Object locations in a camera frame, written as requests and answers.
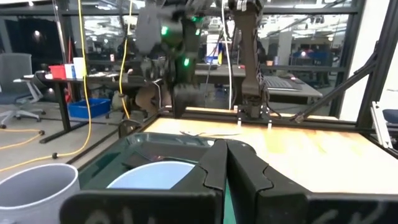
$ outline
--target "blue bowl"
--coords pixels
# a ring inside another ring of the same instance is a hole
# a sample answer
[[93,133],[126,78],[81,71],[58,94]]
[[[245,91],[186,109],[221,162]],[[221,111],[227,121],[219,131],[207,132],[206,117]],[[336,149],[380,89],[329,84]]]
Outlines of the blue bowl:
[[169,190],[194,166],[176,161],[153,162],[125,172],[110,183],[108,188]]

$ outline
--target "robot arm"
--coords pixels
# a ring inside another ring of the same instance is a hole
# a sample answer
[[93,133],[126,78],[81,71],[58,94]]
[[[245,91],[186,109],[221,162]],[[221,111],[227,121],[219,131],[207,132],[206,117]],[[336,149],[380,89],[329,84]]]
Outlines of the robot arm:
[[261,82],[257,54],[257,26],[262,17],[260,0],[229,0],[235,26],[242,32],[246,78],[242,83],[243,105],[240,110],[248,118],[260,118],[262,105],[268,100],[267,87]]
[[[176,118],[182,116],[187,106],[195,106],[200,96],[195,67],[203,16],[195,14],[210,7],[211,3],[169,0],[163,6],[147,4],[139,13],[136,44],[142,56],[142,70],[144,74],[162,71]],[[165,53],[166,63],[157,67],[147,57],[160,52]]]
[[[163,79],[172,97],[175,118],[180,118],[188,106],[196,106],[200,92],[195,81],[195,67],[198,57],[201,25],[204,14],[213,0],[168,0],[162,6],[146,4],[140,9],[136,45],[142,56],[144,74],[162,71]],[[262,103],[267,95],[264,84],[259,85],[257,74],[257,24],[262,16],[260,0],[251,2],[229,0],[229,8],[234,14],[235,24],[242,31],[246,79],[243,82],[244,106],[242,111],[252,118],[261,115]],[[147,58],[159,51],[166,54],[163,67]]]

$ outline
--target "red box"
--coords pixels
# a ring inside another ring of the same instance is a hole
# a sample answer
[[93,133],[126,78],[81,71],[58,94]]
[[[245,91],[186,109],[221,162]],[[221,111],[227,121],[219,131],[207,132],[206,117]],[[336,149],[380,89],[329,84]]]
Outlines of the red box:
[[53,79],[67,79],[67,73],[64,65],[51,65],[49,66]]

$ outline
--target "white cable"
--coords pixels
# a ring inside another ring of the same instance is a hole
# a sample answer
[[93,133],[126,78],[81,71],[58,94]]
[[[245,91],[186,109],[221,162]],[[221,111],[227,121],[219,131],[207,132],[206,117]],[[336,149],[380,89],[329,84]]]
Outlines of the white cable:
[[159,92],[159,109],[162,108],[162,92],[160,90],[160,86],[157,84],[157,82],[161,81],[161,79],[155,80],[152,83],[157,86],[157,90]]
[[226,59],[228,61],[228,72],[229,72],[229,109],[232,109],[232,64],[231,64],[231,60],[229,58],[229,50],[228,50],[228,39],[226,36],[226,23],[225,23],[225,2],[226,0],[221,0],[221,21],[223,23],[223,27],[224,27],[224,32],[223,32],[223,37],[224,37],[224,43],[225,43],[225,52],[226,52]]

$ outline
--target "keyboard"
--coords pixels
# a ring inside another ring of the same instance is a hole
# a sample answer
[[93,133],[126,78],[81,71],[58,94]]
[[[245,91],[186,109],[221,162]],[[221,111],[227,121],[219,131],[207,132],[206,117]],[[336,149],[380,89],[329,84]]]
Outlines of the keyboard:
[[279,78],[279,77],[273,77],[273,76],[266,76],[264,77],[264,81],[266,82],[266,85],[269,89],[275,89],[275,90],[290,90],[290,91],[299,91],[302,89],[302,87],[294,83],[291,80]]

